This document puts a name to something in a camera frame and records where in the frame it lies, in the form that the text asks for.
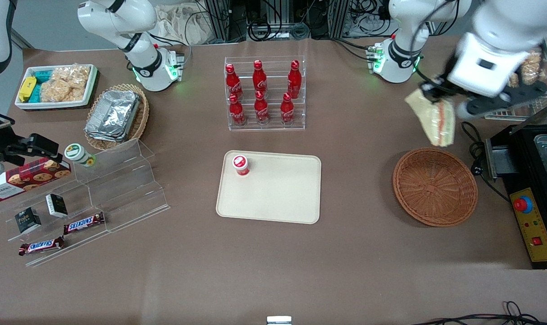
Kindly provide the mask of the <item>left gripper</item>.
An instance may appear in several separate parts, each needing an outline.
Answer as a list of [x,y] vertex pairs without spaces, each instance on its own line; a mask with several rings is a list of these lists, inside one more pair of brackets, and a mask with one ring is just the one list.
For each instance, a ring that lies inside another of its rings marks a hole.
[[529,53],[492,49],[467,32],[459,40],[454,56],[456,61],[450,72],[420,84],[422,95],[430,102],[458,95],[459,87],[484,97],[497,97]]

